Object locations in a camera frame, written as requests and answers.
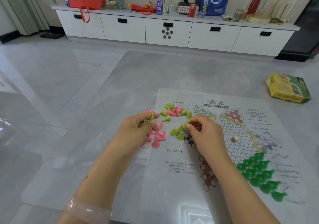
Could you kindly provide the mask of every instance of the blue tote bag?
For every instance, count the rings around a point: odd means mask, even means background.
[[[200,0],[199,10],[205,15],[220,16],[225,13],[228,0]]]

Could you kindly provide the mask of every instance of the left hand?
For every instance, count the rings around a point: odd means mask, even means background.
[[[124,119],[117,133],[111,140],[108,148],[117,150],[126,158],[131,158],[133,154],[146,143],[151,130],[158,131],[159,128],[154,120],[148,121],[141,127],[144,119],[149,120],[152,113],[141,113]],[[159,114],[154,113],[154,118],[159,118]]]

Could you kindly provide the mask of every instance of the red soda can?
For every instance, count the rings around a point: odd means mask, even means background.
[[[191,4],[189,7],[189,12],[188,12],[188,17],[189,18],[194,18],[195,17],[195,13],[196,13],[196,4]]]

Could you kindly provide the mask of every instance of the game board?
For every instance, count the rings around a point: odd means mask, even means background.
[[[276,171],[272,180],[281,181],[277,191],[288,196],[283,202],[276,202],[270,194],[259,188],[254,190],[282,223],[303,223],[305,208],[311,204],[307,203],[306,190],[318,185],[319,180],[267,103],[253,98],[159,88],[155,111],[160,112],[168,102],[222,125],[228,153],[236,165],[255,153],[265,152],[265,160],[270,160],[268,170]],[[162,130],[169,132],[186,120],[172,117]],[[236,143],[231,141],[234,135],[239,138]],[[160,148],[150,148],[140,150],[149,153],[141,209],[164,213],[196,209],[207,221],[209,218],[215,222],[230,221],[218,180],[187,131],[184,141],[167,136]]]

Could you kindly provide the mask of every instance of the green curtain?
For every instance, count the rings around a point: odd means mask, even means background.
[[[1,0],[20,34],[50,29],[37,0]]]

